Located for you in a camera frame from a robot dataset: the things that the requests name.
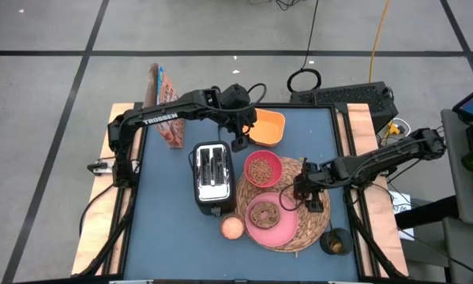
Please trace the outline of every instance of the small black container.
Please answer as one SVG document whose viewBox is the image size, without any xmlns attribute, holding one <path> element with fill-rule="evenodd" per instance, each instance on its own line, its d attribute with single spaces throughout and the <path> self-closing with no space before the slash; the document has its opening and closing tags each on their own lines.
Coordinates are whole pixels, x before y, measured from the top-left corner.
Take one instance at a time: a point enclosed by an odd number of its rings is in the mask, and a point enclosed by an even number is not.
<svg viewBox="0 0 473 284">
<path fill-rule="evenodd" d="M 329 255 L 345 256 L 354 248 L 351 234 L 341 228 L 324 232 L 321 235 L 320 243 L 322 250 Z"/>
</svg>

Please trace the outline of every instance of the silver toaster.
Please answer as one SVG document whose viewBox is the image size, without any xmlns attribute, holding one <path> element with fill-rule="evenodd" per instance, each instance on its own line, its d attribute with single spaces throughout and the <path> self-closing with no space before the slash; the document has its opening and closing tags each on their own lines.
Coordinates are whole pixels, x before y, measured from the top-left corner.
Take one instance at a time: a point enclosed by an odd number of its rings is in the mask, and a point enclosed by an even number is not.
<svg viewBox="0 0 473 284">
<path fill-rule="evenodd" d="M 194 195 L 206 215 L 232 212 L 236 205 L 231 150 L 223 141 L 197 144 L 193 150 Z"/>
</svg>

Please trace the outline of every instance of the cereal box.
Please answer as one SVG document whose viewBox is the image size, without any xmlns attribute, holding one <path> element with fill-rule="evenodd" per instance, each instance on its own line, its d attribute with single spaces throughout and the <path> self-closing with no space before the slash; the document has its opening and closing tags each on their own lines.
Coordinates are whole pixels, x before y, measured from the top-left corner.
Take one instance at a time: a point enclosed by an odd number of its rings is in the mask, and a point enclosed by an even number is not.
<svg viewBox="0 0 473 284">
<path fill-rule="evenodd" d="M 144 107 L 173 102 L 178 99 L 178 93 L 173 88 L 171 80 L 166 76 L 162 66 L 156 63 L 152 64 L 148 75 L 150 81 Z M 186 127 L 184 119 L 161 122 L 154 126 L 170 148 L 183 148 Z"/>
</svg>

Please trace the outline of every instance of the gray floor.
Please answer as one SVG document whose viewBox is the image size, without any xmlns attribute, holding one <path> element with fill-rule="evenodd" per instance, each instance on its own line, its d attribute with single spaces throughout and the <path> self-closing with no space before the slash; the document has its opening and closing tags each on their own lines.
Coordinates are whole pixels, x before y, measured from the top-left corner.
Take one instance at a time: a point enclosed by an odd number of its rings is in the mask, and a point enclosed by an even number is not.
<svg viewBox="0 0 473 284">
<path fill-rule="evenodd" d="M 0 1 L 0 50 L 84 50 L 101 2 Z M 311 49 L 371 50 L 384 3 L 321 0 Z M 247 0 L 110 0 L 93 49 L 303 50 L 314 4 L 307 0 L 282 12 L 273 2 L 252 6 Z M 473 0 L 449 4 L 473 50 Z M 391 1 L 378 49 L 462 51 L 439 0 Z M 69 276 L 93 181 L 85 166 L 99 154 L 111 104 L 143 99 L 150 63 L 164 65 L 181 92 L 262 81 L 268 85 L 265 101 L 286 102 L 286 80 L 303 60 L 90 57 L 14 281 Z M 367 81 L 369 57 L 309 60 L 323 87 Z M 0 282 L 80 63 L 81 57 L 0 56 Z M 473 72 L 463 57 L 379 57 L 374 80 L 393 88 L 399 117 L 414 129 L 438 127 L 440 110 L 473 91 Z M 307 88 L 313 78 L 294 85 Z M 445 156 L 418 164 L 394 185 L 415 198 L 438 200 L 453 194 L 449 171 Z M 438 274 L 409 265 L 417 278 Z"/>
</svg>

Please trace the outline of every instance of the round wicker mat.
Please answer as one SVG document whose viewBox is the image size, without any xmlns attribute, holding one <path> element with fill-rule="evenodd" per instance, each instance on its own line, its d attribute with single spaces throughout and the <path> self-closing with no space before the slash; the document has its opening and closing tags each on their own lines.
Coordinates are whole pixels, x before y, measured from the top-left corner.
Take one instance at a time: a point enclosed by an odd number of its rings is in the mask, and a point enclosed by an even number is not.
<svg viewBox="0 0 473 284">
<path fill-rule="evenodd" d="M 252 185 L 246 179 L 245 174 L 242 174 L 239 178 L 238 185 L 236 186 L 236 214 L 241 218 L 245 219 L 246 208 L 255 196 L 264 192 L 280 192 L 281 189 L 292 184 L 293 178 L 301 173 L 302 164 L 298 160 L 284 157 L 280 157 L 280 160 L 283 165 L 282 178 L 273 187 L 260 189 Z M 292 192 L 293 188 L 291 186 L 285 190 L 282 198 L 286 196 L 293 204 L 297 204 L 299 200 L 294 199 Z M 276 252 L 298 252 L 312 245 L 327 227 L 331 213 L 328 191 L 325 190 L 323 193 L 319 193 L 319 196 L 324 204 L 323 213 L 309 213 L 304 205 L 300 206 L 297 210 L 299 217 L 298 231 L 294 238 L 280 247 L 265 248 Z"/>
</svg>

